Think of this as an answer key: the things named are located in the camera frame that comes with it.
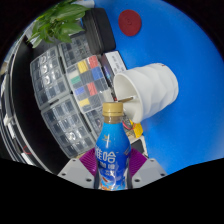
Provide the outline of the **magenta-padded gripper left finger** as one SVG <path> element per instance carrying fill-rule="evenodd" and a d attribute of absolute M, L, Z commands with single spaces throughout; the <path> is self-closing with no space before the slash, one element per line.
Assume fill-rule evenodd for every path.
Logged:
<path fill-rule="evenodd" d="M 97 189 L 99 187 L 99 174 L 95 150 L 91 149 L 80 158 L 71 159 L 58 176 L 81 187 Z"/>

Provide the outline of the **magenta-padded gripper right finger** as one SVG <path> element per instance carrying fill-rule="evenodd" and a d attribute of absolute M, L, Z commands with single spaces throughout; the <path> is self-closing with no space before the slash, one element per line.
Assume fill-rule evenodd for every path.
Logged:
<path fill-rule="evenodd" d="M 155 159 L 147 159 L 132 148 L 128 167 L 128 188 L 136 189 L 159 180 L 167 175 Z"/>

